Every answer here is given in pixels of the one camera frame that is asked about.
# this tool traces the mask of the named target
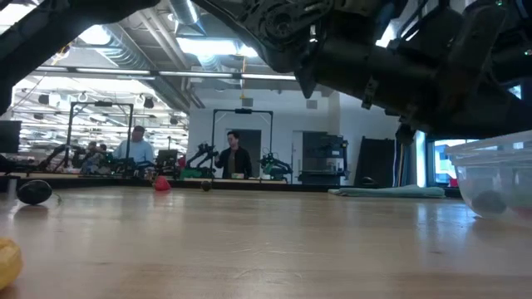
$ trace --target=metal frame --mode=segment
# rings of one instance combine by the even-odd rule
[[[216,114],[218,112],[234,112],[235,114],[241,114],[241,115],[252,115],[253,113],[263,113],[263,114],[269,114],[270,122],[269,122],[269,151],[272,152],[272,144],[273,144],[273,111],[268,110],[251,110],[251,109],[214,109],[213,111],[213,127],[212,127],[212,133],[210,138],[210,145],[214,145],[214,131],[216,129]],[[214,159],[210,160],[210,170],[212,172],[213,169],[213,161]]]
[[[133,104],[119,104],[119,103],[100,102],[100,101],[87,103],[87,102],[76,101],[70,104],[70,115],[68,118],[68,133],[66,134],[66,145],[68,146],[65,150],[64,167],[65,168],[68,167],[68,155],[70,151],[70,143],[71,143],[71,135],[72,135],[72,122],[74,121],[74,117],[76,117],[79,114],[79,113],[74,112],[74,107],[76,107],[76,105],[84,105],[85,107],[87,107],[88,105],[93,105],[96,107],[102,107],[102,106],[112,107],[114,105],[130,107],[130,120],[128,124],[128,129],[127,129],[127,146],[126,146],[126,159],[129,159],[130,158],[131,127],[133,126],[133,109],[134,109]],[[128,164],[126,163],[126,166],[124,168],[124,174],[123,174],[124,178],[126,177],[127,169],[128,169]]]

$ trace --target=man in light blue shirt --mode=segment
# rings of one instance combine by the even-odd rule
[[[133,158],[135,163],[151,162],[153,163],[153,148],[150,143],[144,140],[144,127],[138,125],[131,133],[130,142],[130,158]],[[113,152],[113,157],[116,159],[125,159],[127,151],[127,140],[122,141],[120,145]]]

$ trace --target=yellow object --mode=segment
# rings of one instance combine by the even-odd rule
[[[8,238],[0,238],[0,290],[17,279],[21,270],[20,248]]]

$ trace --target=small ball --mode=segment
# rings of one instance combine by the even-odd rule
[[[471,206],[480,216],[501,215],[506,210],[502,194],[496,191],[485,191],[471,201]]]
[[[18,200],[25,204],[38,205],[52,196],[52,187],[43,180],[33,180],[25,183],[17,191]]]
[[[205,192],[209,192],[213,188],[213,185],[212,185],[212,183],[210,183],[210,181],[203,181],[203,182],[201,182],[201,188]]]

